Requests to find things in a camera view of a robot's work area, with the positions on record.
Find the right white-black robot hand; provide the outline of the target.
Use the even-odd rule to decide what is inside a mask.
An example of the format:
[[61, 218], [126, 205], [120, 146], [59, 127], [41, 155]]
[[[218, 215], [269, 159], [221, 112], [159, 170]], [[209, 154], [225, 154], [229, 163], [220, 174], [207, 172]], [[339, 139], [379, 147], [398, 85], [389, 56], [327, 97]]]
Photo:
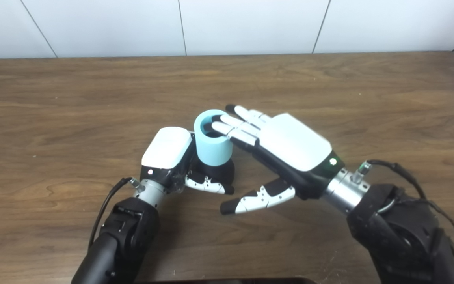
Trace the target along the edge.
[[277, 178], [257, 191], [223, 202], [223, 215], [270, 208], [296, 196], [318, 199], [345, 167], [327, 139], [289, 113], [270, 117], [233, 104], [226, 110], [227, 114], [214, 115], [204, 129], [250, 153]]

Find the left white-black robot hand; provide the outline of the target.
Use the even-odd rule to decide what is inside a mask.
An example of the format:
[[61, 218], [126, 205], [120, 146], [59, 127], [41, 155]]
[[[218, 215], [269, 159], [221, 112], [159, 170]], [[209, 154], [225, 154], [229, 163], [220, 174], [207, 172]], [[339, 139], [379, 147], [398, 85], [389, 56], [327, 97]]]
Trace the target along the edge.
[[138, 196], [165, 196], [185, 187], [202, 192], [234, 194], [232, 145], [218, 147], [181, 127], [159, 129], [141, 158]]

